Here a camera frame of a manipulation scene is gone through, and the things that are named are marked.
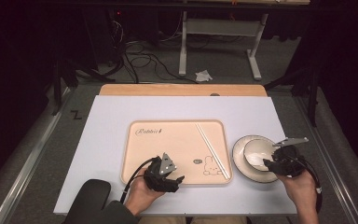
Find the black sleeve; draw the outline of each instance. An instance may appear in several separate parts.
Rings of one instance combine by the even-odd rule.
[[[98,216],[95,223],[98,224],[137,224],[138,219],[130,210],[118,201],[112,201]]]

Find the hand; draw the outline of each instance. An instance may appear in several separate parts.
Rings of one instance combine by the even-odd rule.
[[[145,168],[141,169],[138,175],[145,173]],[[162,196],[165,192],[153,191],[148,188],[142,176],[136,177],[130,188],[130,195],[125,202],[126,207],[132,212],[134,216],[138,216],[146,210],[153,201]]]
[[[296,177],[277,175],[286,188],[287,195],[296,205],[300,223],[319,223],[316,212],[315,182],[307,170]]]

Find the wooden table edge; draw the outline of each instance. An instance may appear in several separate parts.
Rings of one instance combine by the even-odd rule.
[[[255,84],[105,84],[100,95],[267,96],[267,92]]]

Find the chopstick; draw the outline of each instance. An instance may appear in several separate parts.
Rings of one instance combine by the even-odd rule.
[[[219,166],[220,170],[222,171],[223,176],[225,177],[225,179],[229,179],[229,175],[228,175],[225,167],[223,166],[223,163],[220,161],[219,157],[217,156],[216,152],[214,151],[211,143],[209,142],[207,136],[205,135],[205,132],[202,130],[202,128],[200,127],[200,125],[198,123],[196,123],[196,126],[197,126],[197,129],[199,130],[206,146],[211,151],[211,154],[213,155],[214,160],[216,161],[217,165]]]

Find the beige tray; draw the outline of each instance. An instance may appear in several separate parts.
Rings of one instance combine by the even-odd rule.
[[[227,178],[223,176],[197,124],[227,171]],[[182,184],[226,184],[232,178],[225,130],[219,120],[138,120],[129,129],[121,180],[126,184],[143,162],[156,156],[162,157],[164,152],[177,166],[168,178],[176,179],[184,175]]]

